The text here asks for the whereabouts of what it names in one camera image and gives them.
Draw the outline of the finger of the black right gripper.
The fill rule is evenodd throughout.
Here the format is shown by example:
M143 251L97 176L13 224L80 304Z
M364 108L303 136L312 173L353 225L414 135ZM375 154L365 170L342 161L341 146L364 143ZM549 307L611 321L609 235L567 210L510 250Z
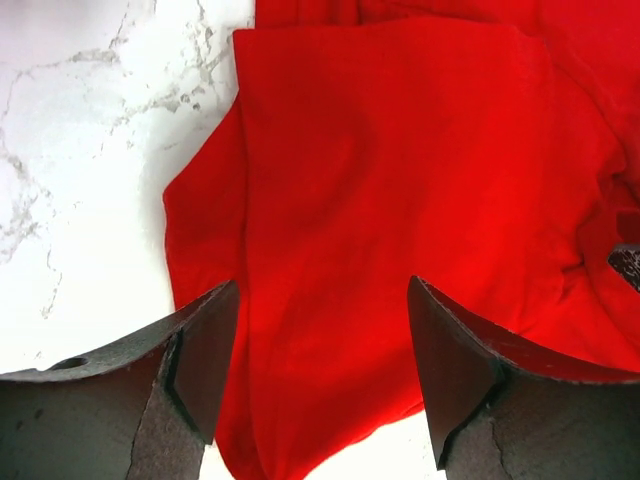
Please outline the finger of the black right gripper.
M636 292L640 292L640 246L618 244L610 252L607 262Z

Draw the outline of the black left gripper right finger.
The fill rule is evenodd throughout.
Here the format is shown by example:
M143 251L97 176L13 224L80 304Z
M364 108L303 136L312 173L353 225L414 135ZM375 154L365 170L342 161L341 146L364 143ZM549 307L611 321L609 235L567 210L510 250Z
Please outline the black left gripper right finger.
M520 337L418 277L408 310L436 467L450 479L635 479L639 377Z

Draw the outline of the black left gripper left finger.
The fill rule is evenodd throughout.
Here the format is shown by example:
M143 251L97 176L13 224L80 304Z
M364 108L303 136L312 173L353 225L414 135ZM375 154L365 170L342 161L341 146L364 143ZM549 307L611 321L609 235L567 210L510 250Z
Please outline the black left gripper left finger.
M195 479L215 436L239 289L46 370L1 377L5 479Z

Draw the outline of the red t shirt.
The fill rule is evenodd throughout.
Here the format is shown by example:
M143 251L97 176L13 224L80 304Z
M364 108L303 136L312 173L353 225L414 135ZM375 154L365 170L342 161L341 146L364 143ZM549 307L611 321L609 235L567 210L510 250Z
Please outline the red t shirt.
M639 366L635 1L259 1L239 92L163 195L175 302L237 281L217 427L301 479L423 407L420 276L553 350Z

